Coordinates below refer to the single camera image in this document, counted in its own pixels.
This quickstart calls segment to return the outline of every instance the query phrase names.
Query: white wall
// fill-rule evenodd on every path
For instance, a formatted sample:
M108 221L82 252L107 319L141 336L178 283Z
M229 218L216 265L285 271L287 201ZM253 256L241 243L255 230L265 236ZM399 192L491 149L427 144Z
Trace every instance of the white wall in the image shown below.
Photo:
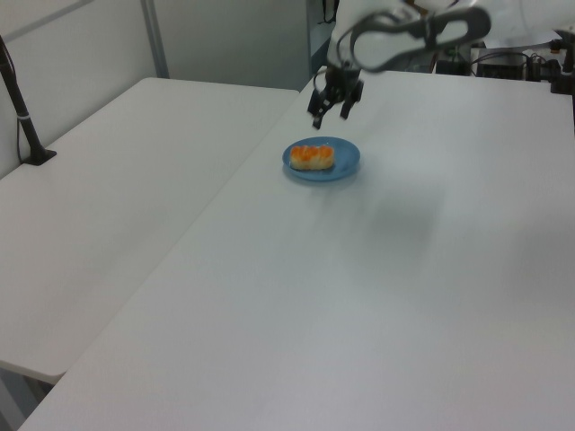
M170 77L301 90L306 0L156 0Z
M6 45L44 145L140 79L155 76L139 0L94 0ZM0 178L17 166L15 121L1 82Z

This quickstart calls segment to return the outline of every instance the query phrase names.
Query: orange topping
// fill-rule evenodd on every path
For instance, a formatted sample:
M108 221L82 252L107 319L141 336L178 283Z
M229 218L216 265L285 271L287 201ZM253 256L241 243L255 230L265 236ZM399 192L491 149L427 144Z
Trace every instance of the orange topping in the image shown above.
M327 145L322 145L319 151L321 157L330 157L333 155L333 148Z

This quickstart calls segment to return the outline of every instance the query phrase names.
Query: food on plate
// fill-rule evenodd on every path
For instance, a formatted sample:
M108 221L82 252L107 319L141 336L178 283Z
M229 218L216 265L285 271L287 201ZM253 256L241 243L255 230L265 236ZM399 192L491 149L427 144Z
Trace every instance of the food on plate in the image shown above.
M289 166L298 171L320 171L335 163L333 148L322 146L294 146L289 154Z

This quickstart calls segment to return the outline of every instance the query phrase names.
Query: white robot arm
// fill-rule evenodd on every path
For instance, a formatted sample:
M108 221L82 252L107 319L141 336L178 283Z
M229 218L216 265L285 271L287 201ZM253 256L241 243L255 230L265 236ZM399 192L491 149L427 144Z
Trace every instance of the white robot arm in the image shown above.
M384 72L406 58L466 42L525 36L575 21L573 0L420 0L425 17L402 0L341 0L328 50L326 87L314 91L309 112L343 103L346 119L361 99L359 72Z

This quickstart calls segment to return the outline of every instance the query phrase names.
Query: blue plate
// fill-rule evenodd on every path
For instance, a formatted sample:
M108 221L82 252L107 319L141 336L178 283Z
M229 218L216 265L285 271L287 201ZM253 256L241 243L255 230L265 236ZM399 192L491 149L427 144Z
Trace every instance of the blue plate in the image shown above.
M289 166L289 153L294 146L328 145L333 148L335 163L330 169L322 171L298 171ZM358 170L359 150L350 141L333 136L308 137L298 141L284 151L282 160L292 175L309 181L334 181L345 178Z

